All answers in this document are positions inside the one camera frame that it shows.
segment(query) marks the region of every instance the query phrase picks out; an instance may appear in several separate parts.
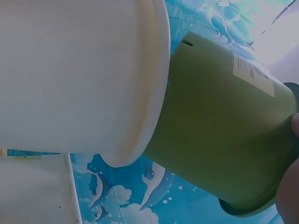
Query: white label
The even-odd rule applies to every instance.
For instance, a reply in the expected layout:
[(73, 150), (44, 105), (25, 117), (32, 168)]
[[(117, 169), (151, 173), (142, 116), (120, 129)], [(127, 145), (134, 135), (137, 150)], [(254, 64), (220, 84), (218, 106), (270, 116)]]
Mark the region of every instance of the white label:
[(256, 88), (274, 97), (274, 86), (271, 78), (252, 65), (246, 59), (234, 54), (233, 74)]

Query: white plastic bucket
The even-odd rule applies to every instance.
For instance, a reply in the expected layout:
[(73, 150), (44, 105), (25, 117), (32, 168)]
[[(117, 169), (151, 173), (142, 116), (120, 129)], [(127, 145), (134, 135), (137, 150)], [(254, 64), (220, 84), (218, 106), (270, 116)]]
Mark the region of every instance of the white plastic bucket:
[(163, 0), (6, 0), (0, 30), (0, 147), (142, 154), (167, 83)]

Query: dolphin illustration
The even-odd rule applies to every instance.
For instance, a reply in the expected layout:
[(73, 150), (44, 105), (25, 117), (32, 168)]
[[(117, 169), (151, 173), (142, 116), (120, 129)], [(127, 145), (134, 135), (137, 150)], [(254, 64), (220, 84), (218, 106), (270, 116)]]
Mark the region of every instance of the dolphin illustration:
[(105, 215), (108, 214), (108, 212), (105, 210), (103, 205), (100, 205), (99, 208), (100, 208), (100, 210), (97, 213), (95, 213), (94, 222), (99, 221), (101, 218), (103, 218)]
[(151, 179), (153, 179), (154, 174), (155, 174), (155, 173), (154, 173), (154, 171), (152, 170), (152, 168), (151, 168), (151, 166), (150, 166), (150, 163), (148, 163), (148, 165), (146, 166), (146, 169), (145, 169), (144, 176), (145, 176), (147, 179), (151, 180)]
[(144, 193), (140, 210), (152, 207), (161, 201), (169, 190), (175, 177), (171, 171), (166, 170), (155, 162), (153, 162), (152, 170), (154, 176), (151, 180), (142, 175), (142, 180), (146, 183), (147, 189)]
[(106, 178), (99, 172), (89, 170), (89, 169), (87, 171), (92, 175), (95, 175), (97, 178), (97, 188), (93, 189), (94, 197), (93, 197), (93, 201), (90, 203), (89, 206), (89, 208), (91, 208), (97, 204), (101, 204), (104, 202), (112, 186), (108, 183)]

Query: green flower pot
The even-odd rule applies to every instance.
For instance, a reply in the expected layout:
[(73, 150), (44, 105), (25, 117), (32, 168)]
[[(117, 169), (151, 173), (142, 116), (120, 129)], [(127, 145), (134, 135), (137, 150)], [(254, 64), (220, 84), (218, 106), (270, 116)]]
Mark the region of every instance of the green flower pot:
[(290, 126), (297, 89), (188, 33), (172, 56), (164, 105), (144, 155), (217, 196), (233, 216), (261, 212), (274, 204), (297, 158)]

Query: hand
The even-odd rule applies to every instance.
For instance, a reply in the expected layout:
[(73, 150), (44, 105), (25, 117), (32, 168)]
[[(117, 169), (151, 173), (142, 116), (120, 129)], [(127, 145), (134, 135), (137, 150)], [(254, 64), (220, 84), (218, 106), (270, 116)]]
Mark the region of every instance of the hand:
[[(291, 128), (299, 138), (299, 113), (292, 116)], [(279, 184), (276, 207), (285, 224), (299, 224), (299, 159), (287, 169)]]

